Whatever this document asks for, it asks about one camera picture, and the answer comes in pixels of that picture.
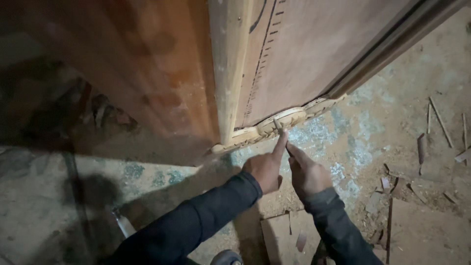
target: wooden molding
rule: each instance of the wooden molding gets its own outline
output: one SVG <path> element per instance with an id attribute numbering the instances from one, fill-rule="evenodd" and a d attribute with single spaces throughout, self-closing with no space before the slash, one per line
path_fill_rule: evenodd
<path id="1" fill-rule="evenodd" d="M 239 147 L 245 147 L 260 141 L 271 139 L 278 135 L 273 118 L 277 119 L 282 128 L 293 128 L 296 124 L 317 117 L 328 111 L 337 102 L 343 100 L 346 95 L 338 99 L 319 98 L 309 102 L 303 107 L 291 108 L 277 113 L 256 126 L 247 127 L 233 132 L 228 144 L 217 144 L 211 148 L 213 154 L 224 153 Z"/>

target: hand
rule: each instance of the hand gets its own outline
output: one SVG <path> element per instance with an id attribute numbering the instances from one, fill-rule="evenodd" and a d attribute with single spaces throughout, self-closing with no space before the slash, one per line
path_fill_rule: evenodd
<path id="1" fill-rule="evenodd" d="M 306 153 L 291 143 L 288 142 L 286 147 L 292 155 L 288 159 L 292 172 L 292 184 L 301 201 L 332 187 L 330 172 L 324 166 L 314 162 Z"/>
<path id="2" fill-rule="evenodd" d="M 283 130 L 273 152 L 251 157 L 242 167 L 242 170 L 252 174 L 257 180 L 263 194 L 277 191 L 280 188 L 283 180 L 283 177 L 279 175 L 281 157 L 287 142 L 288 132 Z"/>

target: black line markings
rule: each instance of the black line markings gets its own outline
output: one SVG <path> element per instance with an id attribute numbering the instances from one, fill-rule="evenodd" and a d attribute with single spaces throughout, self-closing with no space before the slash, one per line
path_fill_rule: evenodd
<path id="1" fill-rule="evenodd" d="M 272 9 L 271 9 L 270 19 L 268 20 L 267 31 L 265 32 L 265 38 L 263 39 L 262 49 L 261 49 L 261 51 L 260 51 L 260 57 L 259 57 L 259 61 L 258 61 L 258 64 L 257 64 L 257 69 L 255 70 L 255 75 L 257 75 L 257 72 L 258 72 L 258 70 L 259 70 L 260 59 L 262 58 L 262 54 L 263 54 L 263 47 L 265 46 L 265 42 L 267 41 L 268 31 L 269 31 L 269 29 L 270 29 L 270 24 L 271 24 L 271 19 L 273 18 L 273 13 L 275 12 L 275 7 L 276 7 L 276 0 L 273 1 L 273 7 L 272 7 Z M 255 89 L 254 85 L 255 85 L 255 76 L 254 76 L 254 78 L 253 78 L 251 92 L 254 91 L 254 89 Z M 250 103 L 251 100 L 253 100 L 253 99 L 252 99 L 252 98 L 249 98 L 249 99 L 247 100 L 247 105 L 245 106 L 245 109 L 247 109 L 247 108 L 252 108 L 252 105 L 251 105 L 251 103 Z M 248 118 L 248 115 L 244 117 L 244 120 L 242 121 L 242 125 L 245 124 L 245 121 L 246 121 L 247 118 Z"/>
<path id="2" fill-rule="evenodd" d="M 260 18 L 262 17 L 263 11 L 265 10 L 265 5 L 267 4 L 267 0 L 263 1 L 263 7 L 262 10 L 260 10 L 259 17 L 257 20 L 253 23 L 253 25 L 250 26 L 249 34 L 252 33 L 252 31 L 257 27 L 259 24 Z"/>

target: wooden door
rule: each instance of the wooden door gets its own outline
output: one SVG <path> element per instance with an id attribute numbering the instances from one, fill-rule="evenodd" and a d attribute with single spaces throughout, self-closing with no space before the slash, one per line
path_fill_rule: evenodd
<path id="1" fill-rule="evenodd" d="M 162 140 L 202 157 L 219 142 L 205 0 L 16 0 L 2 11 Z"/>

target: floor debris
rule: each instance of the floor debris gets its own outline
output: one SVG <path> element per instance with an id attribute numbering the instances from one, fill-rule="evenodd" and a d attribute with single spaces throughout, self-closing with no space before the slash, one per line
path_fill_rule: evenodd
<path id="1" fill-rule="evenodd" d="M 452 203 L 458 204 L 458 199 L 455 198 L 450 192 L 445 191 L 443 195 Z"/>
<path id="2" fill-rule="evenodd" d="M 427 112 L 427 134 L 430 134 L 430 117 L 431 117 L 431 105 L 429 102 L 429 111 Z"/>
<path id="3" fill-rule="evenodd" d="M 417 197 L 425 204 L 427 204 L 427 199 L 422 195 L 420 188 L 415 183 L 410 183 L 411 190 L 417 195 Z"/>
<path id="4" fill-rule="evenodd" d="M 463 152 L 463 153 L 457 155 L 457 156 L 455 157 L 455 160 L 456 160 L 458 163 L 461 163 L 461 162 L 463 162 L 464 160 L 470 159 L 470 158 L 471 158 L 471 149 L 468 149 L 468 150 L 466 150 L 465 152 Z"/>
<path id="5" fill-rule="evenodd" d="M 401 167 L 401 166 L 395 166 L 395 165 L 387 164 L 386 167 L 388 169 L 388 171 L 387 171 L 388 175 L 398 177 L 398 178 L 403 178 L 403 179 L 406 179 L 408 181 L 412 181 L 416 178 L 425 179 L 425 180 L 429 180 L 429 181 L 433 181 L 433 182 L 444 182 L 445 181 L 443 179 L 442 175 L 430 172 L 430 170 L 423 169 L 423 168 L 421 168 L 421 170 L 420 170 L 422 174 L 419 174 L 419 170 L 414 171 L 414 170 L 411 170 L 411 169 L 408 169 L 408 168 L 405 168 L 405 167 Z"/>
<path id="6" fill-rule="evenodd" d="M 381 184 L 383 186 L 384 193 L 389 194 L 389 192 L 391 190 L 391 186 L 389 184 L 388 178 L 387 177 L 382 177 L 381 178 Z"/>
<path id="7" fill-rule="evenodd" d="M 306 245 L 306 240 L 308 239 L 308 236 L 306 235 L 303 230 L 299 232 L 298 240 L 296 240 L 296 248 L 298 249 L 299 252 L 302 252 L 304 249 L 304 246 Z"/>
<path id="8" fill-rule="evenodd" d="M 393 199 L 390 264 L 468 264 L 468 220 Z"/>
<path id="9" fill-rule="evenodd" d="M 379 203 L 380 203 L 382 197 L 383 197 L 383 194 L 381 194 L 379 192 L 373 192 L 370 199 L 368 200 L 367 205 L 365 206 L 365 210 L 368 213 L 371 213 L 371 214 L 377 213 Z"/>
<path id="10" fill-rule="evenodd" d="M 397 178 L 397 184 L 394 186 L 394 189 L 391 192 L 391 196 L 393 197 L 399 197 L 401 194 L 402 188 L 407 184 L 407 180 L 403 178 Z"/>
<path id="11" fill-rule="evenodd" d="M 424 140 L 425 134 L 422 133 L 419 138 L 417 138 L 417 149 L 419 151 L 419 164 L 422 166 L 423 160 L 425 158 L 425 140 Z"/>
<path id="12" fill-rule="evenodd" d="M 433 107 L 433 110 L 435 110 L 435 114 L 437 114 L 437 119 L 439 120 L 439 123 L 440 125 L 442 126 L 442 129 L 443 129 L 443 132 L 445 133 L 445 137 L 447 138 L 447 141 L 448 141 L 448 145 L 450 146 L 450 148 L 455 148 L 454 145 L 453 145 L 453 142 L 451 141 L 451 137 L 450 135 L 448 134 L 448 130 L 447 128 L 445 127 L 445 124 L 443 123 L 443 120 L 440 116 L 440 113 L 437 109 L 437 105 L 435 104 L 435 102 L 433 101 L 432 97 L 429 97 L 430 99 L 430 103 L 432 104 L 432 107 Z"/>
<path id="13" fill-rule="evenodd" d="M 464 141 L 464 150 L 468 149 L 468 126 L 466 125 L 466 115 L 463 113 L 463 141 Z M 464 164 L 468 166 L 468 160 L 464 161 Z"/>
<path id="14" fill-rule="evenodd" d="M 291 211 L 261 220 L 260 224 L 271 264 L 311 264 L 321 241 L 312 215 L 305 210 Z"/>

